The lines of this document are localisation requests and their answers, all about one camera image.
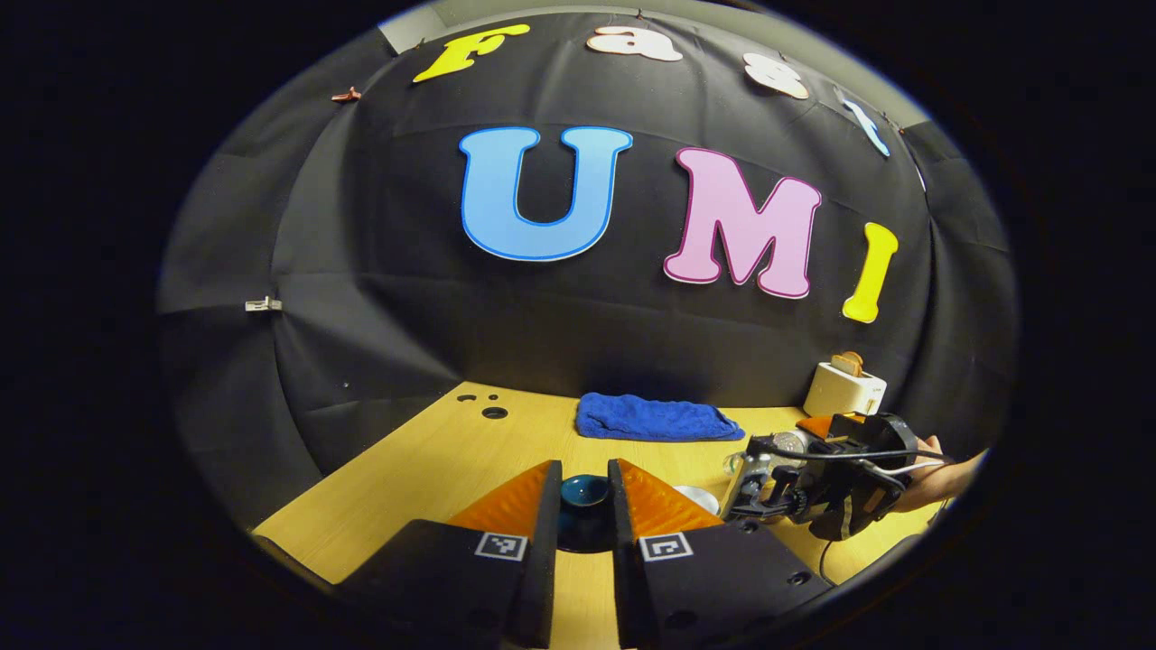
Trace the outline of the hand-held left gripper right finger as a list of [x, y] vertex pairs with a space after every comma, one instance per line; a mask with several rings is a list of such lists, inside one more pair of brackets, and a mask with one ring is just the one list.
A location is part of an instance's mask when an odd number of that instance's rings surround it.
[[780, 650], [833, 591], [759, 522], [724, 522], [632, 461], [608, 480], [622, 650]]

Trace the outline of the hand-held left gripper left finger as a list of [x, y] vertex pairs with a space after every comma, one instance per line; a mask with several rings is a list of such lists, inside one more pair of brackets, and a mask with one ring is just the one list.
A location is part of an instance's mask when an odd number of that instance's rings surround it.
[[387, 650], [549, 647], [562, 470], [540, 461], [449, 520], [410, 520], [334, 594]]

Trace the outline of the clear plastic water bottle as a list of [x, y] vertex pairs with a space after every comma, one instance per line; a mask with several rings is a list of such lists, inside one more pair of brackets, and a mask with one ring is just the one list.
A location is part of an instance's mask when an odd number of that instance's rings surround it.
[[802, 431], [753, 436], [743, 450], [732, 453], [722, 461], [722, 468], [729, 478], [727, 492], [755, 496], [768, 492], [769, 485], [775, 482], [773, 470], [805, 468], [806, 460], [796, 458], [796, 455], [805, 453], [808, 444], [808, 433]]

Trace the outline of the dark blue teacup lid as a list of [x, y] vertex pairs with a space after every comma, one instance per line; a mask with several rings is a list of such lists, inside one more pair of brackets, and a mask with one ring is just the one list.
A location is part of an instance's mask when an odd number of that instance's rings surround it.
[[615, 542], [610, 481], [605, 477], [570, 477], [561, 483], [557, 531], [560, 551], [603, 553]]

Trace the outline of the white toaster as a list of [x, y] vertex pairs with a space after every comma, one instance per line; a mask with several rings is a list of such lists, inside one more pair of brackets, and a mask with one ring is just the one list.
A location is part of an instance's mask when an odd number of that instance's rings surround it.
[[844, 374], [830, 362], [815, 367], [802, 412], [813, 418], [837, 413], [875, 414], [882, 406], [888, 384], [879, 376]]

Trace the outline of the blue towel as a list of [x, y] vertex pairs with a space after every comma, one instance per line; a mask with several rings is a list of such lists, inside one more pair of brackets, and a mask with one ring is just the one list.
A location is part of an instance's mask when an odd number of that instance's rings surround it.
[[711, 404], [658, 402], [640, 396], [586, 394], [575, 409], [575, 428], [586, 440], [740, 441], [738, 422]]

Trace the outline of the black backdrop cloth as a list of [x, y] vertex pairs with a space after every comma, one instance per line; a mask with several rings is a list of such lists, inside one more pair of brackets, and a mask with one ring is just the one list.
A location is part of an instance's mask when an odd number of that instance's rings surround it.
[[[959, 460], [994, 444], [1022, 300], [1005, 226], [957, 145], [901, 126], [781, 49], [668, 15], [565, 12], [470, 34], [379, 29], [249, 115], [185, 200], [160, 274], [178, 433], [252, 529], [470, 381], [719, 407], [805, 402], [858, 350], [882, 407]], [[355, 87], [358, 102], [331, 95]], [[468, 236], [464, 136], [538, 136], [499, 195], [553, 226], [563, 135], [608, 127], [610, 221], [557, 263]], [[280, 312], [244, 302], [280, 300]]]

